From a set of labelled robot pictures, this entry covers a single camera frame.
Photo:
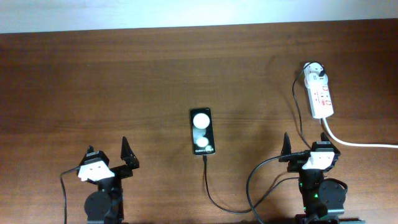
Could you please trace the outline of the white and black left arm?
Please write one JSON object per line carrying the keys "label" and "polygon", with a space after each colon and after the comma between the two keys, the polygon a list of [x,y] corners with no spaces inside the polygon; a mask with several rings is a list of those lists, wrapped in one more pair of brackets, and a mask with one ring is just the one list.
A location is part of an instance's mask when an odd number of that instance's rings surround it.
{"label": "white and black left arm", "polygon": [[126,137],[122,137],[120,158],[125,164],[110,168],[106,154],[90,146],[80,162],[78,177],[98,187],[84,204],[87,223],[117,224],[124,221],[122,180],[132,177],[133,170],[139,168],[139,161]]}

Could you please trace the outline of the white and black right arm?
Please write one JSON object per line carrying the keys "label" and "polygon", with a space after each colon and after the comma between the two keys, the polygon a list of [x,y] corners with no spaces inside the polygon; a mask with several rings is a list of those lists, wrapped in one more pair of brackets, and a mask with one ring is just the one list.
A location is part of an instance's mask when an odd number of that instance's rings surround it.
{"label": "white and black right arm", "polygon": [[338,179],[326,178],[334,168],[341,152],[321,133],[321,140],[309,150],[292,152],[290,138],[284,134],[279,162],[288,163],[287,172],[298,173],[298,188],[302,195],[303,214],[295,216],[295,223],[365,223],[358,218],[343,218],[348,185]]}

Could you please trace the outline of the white power strip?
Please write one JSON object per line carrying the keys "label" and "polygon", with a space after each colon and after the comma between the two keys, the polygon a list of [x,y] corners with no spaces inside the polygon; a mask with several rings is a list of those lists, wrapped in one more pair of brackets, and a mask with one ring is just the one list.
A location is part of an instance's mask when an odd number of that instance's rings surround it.
{"label": "white power strip", "polygon": [[323,70],[325,72],[325,84],[315,88],[307,88],[307,91],[312,117],[315,119],[327,118],[334,113],[328,87],[328,76],[323,65],[318,62],[307,62],[304,65],[304,74],[309,70]]}

